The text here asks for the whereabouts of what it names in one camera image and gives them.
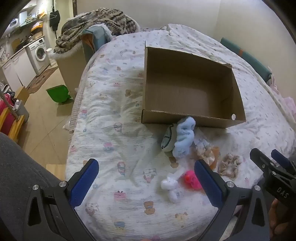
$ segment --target washing machine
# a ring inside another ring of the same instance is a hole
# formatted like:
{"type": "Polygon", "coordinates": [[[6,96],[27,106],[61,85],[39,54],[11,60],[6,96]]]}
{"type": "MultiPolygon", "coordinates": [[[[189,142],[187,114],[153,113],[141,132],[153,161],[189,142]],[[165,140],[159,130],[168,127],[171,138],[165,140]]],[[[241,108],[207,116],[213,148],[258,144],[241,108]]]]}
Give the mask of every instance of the washing machine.
{"type": "Polygon", "coordinates": [[[37,76],[40,75],[50,64],[44,38],[31,43],[26,47],[26,51],[37,76]]]}

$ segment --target metal pole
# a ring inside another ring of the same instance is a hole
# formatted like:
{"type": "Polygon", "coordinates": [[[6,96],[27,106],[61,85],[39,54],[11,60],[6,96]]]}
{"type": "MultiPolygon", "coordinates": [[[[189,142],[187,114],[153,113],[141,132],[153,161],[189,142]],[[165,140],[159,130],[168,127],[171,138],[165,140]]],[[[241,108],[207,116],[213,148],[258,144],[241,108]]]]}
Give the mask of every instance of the metal pole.
{"type": "Polygon", "coordinates": [[[20,117],[12,109],[11,105],[9,104],[9,102],[7,101],[7,99],[5,98],[5,95],[3,94],[2,90],[0,90],[0,97],[2,98],[2,100],[4,101],[4,103],[6,104],[6,106],[9,108],[10,112],[13,114],[13,116],[15,117],[15,119],[18,121],[18,119],[20,117]]]}

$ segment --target pink rubber duck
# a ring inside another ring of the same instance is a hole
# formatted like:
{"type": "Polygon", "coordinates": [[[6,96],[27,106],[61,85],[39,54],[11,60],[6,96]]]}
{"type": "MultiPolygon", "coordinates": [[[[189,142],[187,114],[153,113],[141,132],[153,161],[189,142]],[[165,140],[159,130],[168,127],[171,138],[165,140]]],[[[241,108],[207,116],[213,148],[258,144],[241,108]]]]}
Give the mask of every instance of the pink rubber duck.
{"type": "Polygon", "coordinates": [[[202,189],[202,185],[200,184],[193,170],[189,170],[185,173],[184,181],[189,183],[194,190],[202,189]]]}

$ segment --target blue gripper pad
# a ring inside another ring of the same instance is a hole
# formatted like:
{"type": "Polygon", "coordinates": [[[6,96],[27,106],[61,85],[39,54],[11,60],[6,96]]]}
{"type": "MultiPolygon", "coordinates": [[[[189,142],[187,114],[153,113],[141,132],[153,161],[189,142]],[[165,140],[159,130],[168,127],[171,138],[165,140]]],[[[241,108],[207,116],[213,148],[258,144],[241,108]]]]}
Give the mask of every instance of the blue gripper pad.
{"type": "Polygon", "coordinates": [[[76,184],[73,186],[70,194],[69,203],[73,208],[81,205],[84,197],[86,196],[88,190],[90,189],[92,183],[98,175],[98,161],[95,159],[89,159],[89,161],[82,168],[81,172],[83,172],[83,174],[80,176],[76,184]]]}
{"type": "Polygon", "coordinates": [[[214,207],[221,208],[223,206],[223,193],[214,178],[209,172],[215,174],[210,168],[208,170],[202,165],[201,161],[194,164],[194,172],[198,178],[202,188],[214,207]]]}
{"type": "Polygon", "coordinates": [[[272,150],[271,157],[283,168],[288,168],[291,166],[289,159],[276,149],[272,150]]]}

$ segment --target cabinet handle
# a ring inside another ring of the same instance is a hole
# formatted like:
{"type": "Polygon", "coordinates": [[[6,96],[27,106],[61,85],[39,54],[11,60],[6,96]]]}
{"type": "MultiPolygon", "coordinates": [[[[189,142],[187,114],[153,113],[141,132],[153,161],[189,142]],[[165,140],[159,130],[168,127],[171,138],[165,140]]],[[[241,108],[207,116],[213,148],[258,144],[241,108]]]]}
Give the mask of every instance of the cabinet handle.
{"type": "Polygon", "coordinates": [[[6,67],[4,67],[4,69],[7,69],[7,67],[10,65],[10,63],[6,66],[6,67]]]}

